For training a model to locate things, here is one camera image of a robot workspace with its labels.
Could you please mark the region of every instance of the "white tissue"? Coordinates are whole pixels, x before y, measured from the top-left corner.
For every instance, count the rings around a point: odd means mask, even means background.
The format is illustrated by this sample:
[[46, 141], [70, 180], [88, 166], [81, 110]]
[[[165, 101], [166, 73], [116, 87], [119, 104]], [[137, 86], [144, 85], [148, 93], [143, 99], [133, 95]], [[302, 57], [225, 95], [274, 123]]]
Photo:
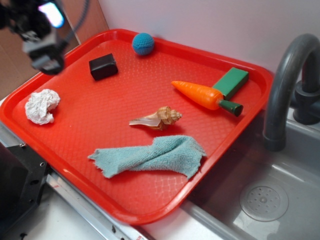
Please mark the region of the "white tissue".
[[31, 94], [25, 104], [26, 117], [35, 124], [48, 124], [54, 122], [53, 115], [49, 112], [55, 109], [60, 102], [58, 93], [50, 89]]

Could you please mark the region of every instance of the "kitchen sink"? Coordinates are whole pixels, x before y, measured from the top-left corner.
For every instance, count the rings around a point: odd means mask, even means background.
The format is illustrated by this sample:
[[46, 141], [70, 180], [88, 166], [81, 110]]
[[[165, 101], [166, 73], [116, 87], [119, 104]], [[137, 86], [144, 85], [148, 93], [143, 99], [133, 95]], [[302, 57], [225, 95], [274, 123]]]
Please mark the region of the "kitchen sink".
[[188, 200], [228, 239], [318, 240], [320, 131], [287, 120], [285, 149], [270, 152], [263, 146], [263, 124], [264, 112]]

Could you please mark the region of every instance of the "green block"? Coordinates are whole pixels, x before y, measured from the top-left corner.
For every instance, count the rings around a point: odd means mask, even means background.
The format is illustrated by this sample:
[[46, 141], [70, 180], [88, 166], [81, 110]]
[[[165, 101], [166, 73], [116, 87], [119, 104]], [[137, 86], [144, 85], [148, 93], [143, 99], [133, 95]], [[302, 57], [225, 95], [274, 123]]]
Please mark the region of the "green block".
[[247, 71], [233, 67], [212, 88], [219, 90], [223, 94], [224, 100], [230, 100], [248, 79], [249, 73]]

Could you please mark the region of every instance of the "toy carrot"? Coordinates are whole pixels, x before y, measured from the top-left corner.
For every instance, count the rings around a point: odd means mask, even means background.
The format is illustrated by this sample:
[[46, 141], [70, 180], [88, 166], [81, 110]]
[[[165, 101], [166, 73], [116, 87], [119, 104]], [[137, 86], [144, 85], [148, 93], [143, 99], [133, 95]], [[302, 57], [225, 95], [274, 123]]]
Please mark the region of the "toy carrot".
[[217, 110], [221, 107], [236, 117], [243, 110], [241, 104], [224, 100], [224, 95], [215, 88], [187, 81], [172, 81], [171, 84], [188, 98], [207, 109]]
[[218, 109], [219, 102], [224, 99], [223, 94], [212, 87], [187, 81], [172, 81], [171, 84], [188, 98], [207, 109]]

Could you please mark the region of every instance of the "conch shell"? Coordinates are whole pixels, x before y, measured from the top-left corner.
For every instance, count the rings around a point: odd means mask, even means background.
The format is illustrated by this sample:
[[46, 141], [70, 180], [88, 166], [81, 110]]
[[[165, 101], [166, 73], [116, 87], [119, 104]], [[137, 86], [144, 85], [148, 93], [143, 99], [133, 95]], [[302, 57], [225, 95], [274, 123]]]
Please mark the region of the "conch shell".
[[171, 110], [169, 106], [162, 106], [151, 115], [131, 120], [129, 125], [145, 125], [151, 129], [164, 130], [169, 125], [175, 124], [181, 117], [180, 112]]

